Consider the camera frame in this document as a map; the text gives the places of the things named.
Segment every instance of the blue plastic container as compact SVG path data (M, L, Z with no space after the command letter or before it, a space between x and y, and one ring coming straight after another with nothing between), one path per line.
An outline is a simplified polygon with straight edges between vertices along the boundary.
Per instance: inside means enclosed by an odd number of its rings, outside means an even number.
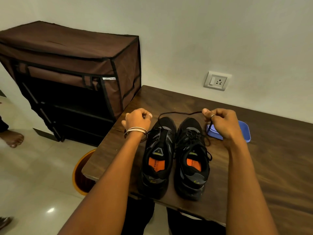
M246 142L250 142L251 140L251 135L250 135L250 131L249 131L249 127L245 122L242 122L240 120L238 120L239 126L241 128L241 132L244 136L244 139ZM210 131L209 130L209 125L207 125L207 134L211 137L214 138L218 138L220 140L223 140L223 137L216 131L216 129L214 128L214 125L212 125Z

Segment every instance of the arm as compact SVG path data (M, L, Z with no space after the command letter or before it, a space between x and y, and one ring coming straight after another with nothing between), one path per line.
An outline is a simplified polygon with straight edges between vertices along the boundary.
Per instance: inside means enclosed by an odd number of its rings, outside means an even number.
M214 127L229 152L226 234L277 235L236 113L225 109L202 112L207 121L215 114Z
M148 130L151 117L146 110L138 109L127 113L122 124L126 129L142 127ZM117 235L122 232L131 168L142 136L143 133L138 131L129 133L108 169L73 212L59 235Z

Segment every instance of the forearm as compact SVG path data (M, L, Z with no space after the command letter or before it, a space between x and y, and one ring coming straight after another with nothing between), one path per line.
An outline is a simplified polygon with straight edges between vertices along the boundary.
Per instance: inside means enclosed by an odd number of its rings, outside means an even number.
M106 172L84 198L59 234L120 234L128 187L141 132L132 132Z
M244 140L233 141L229 148L226 232L278 234Z

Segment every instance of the white wall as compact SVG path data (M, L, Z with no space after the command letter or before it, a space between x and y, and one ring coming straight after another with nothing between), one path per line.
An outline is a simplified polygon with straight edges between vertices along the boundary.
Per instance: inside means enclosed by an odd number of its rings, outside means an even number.
M34 0L0 0L0 30L41 19L37 8L34 8L35 4ZM0 64L0 89L29 119L33 128L52 133L44 121L31 109L29 102L23 97L2 64Z
M311 123L312 6L313 0L36 0L44 21L139 35L144 85ZM203 88L209 70L233 75L224 92Z

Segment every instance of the hand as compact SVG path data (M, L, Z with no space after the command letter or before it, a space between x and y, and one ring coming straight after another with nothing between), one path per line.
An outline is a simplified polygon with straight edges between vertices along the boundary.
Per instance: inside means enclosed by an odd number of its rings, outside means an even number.
M223 136L226 147L230 142L244 141L235 111L219 108L212 111L203 109L202 114L205 116L206 122L210 122L211 115L215 114L212 117L214 128Z
M122 121L122 125L126 130L132 127L140 127L148 131L151 124L151 118L152 114L149 111L140 108L131 113L126 113L125 120Z

